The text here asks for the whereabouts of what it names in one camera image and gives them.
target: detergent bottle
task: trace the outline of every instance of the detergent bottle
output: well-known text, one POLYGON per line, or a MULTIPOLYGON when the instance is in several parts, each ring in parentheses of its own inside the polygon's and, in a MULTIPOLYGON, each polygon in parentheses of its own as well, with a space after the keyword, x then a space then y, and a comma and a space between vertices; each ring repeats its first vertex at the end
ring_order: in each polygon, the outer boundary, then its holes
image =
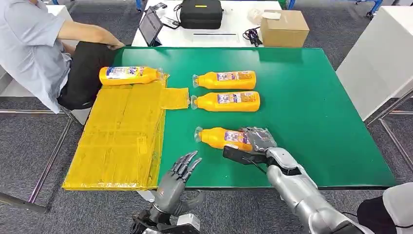
POLYGON ((99 72, 103 85, 147 84, 162 78, 162 69, 150 67, 102 67, 99 72))
POLYGON ((191 108, 207 111, 254 112, 260 108, 260 95, 255 91, 208 93, 202 97, 191 96, 191 108))
POLYGON ((213 148, 223 149, 224 146, 230 145, 240 150, 252 151, 252 145, 243 132, 226 130, 223 128, 195 129, 195 141, 203 142, 213 148))
POLYGON ((254 71, 208 72, 192 76, 193 87, 207 89, 254 89, 257 77, 254 71))

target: cardboard box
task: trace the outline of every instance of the cardboard box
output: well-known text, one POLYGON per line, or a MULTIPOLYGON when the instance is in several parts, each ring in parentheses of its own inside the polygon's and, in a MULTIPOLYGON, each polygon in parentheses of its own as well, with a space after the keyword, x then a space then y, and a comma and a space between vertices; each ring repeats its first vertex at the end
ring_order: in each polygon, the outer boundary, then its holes
POLYGON ((302 47, 310 29, 301 11, 265 10, 281 13, 280 19, 261 20, 265 47, 302 47))

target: green tabletop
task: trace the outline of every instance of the green tabletop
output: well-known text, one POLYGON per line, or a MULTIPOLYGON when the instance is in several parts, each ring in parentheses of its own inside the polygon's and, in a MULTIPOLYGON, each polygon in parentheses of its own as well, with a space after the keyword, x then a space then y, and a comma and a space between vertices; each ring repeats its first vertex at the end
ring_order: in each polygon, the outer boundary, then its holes
POLYGON ((114 66, 162 67, 170 74, 168 87, 189 87, 189 94, 196 96, 218 90, 193 88, 193 74, 257 73, 255 91, 261 97, 257 112, 167 111, 159 179, 178 157, 198 150, 203 160, 187 187, 269 187, 266 176, 253 165, 223 158, 221 150, 196 143, 193 137, 197 126, 232 130, 257 126, 268 128, 319 187, 395 185, 321 49, 128 47, 114 66))

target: yellow plastic bag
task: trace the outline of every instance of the yellow plastic bag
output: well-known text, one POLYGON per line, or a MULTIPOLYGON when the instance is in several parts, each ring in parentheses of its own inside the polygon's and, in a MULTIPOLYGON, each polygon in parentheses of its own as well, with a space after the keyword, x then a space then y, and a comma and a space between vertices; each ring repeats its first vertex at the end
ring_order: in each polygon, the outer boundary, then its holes
POLYGON ((187 108, 188 97, 187 88, 167 89, 165 81, 104 86, 62 187, 66 190, 156 188, 164 109, 187 108))

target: black case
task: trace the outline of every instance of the black case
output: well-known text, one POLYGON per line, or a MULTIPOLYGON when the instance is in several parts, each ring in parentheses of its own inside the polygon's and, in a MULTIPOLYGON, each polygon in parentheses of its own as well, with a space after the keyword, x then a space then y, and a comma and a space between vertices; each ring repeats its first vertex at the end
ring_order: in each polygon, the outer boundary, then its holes
POLYGON ((188 29, 218 29, 221 27, 222 7, 218 0, 184 0, 181 26, 188 29))

